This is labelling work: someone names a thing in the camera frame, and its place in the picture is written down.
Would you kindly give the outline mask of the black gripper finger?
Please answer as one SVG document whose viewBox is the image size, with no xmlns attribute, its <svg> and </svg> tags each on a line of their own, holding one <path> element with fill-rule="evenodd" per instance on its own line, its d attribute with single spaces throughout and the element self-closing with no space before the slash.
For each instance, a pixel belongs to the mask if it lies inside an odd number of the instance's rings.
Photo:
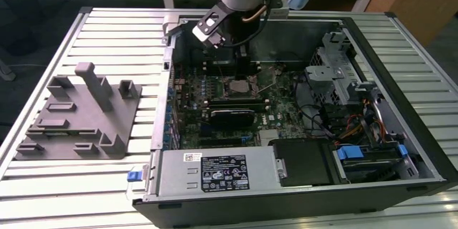
<svg viewBox="0 0 458 229">
<path fill-rule="evenodd" d="M 250 57 L 241 51 L 237 52 L 236 57 L 236 79 L 245 80 L 250 71 Z"/>
</svg>

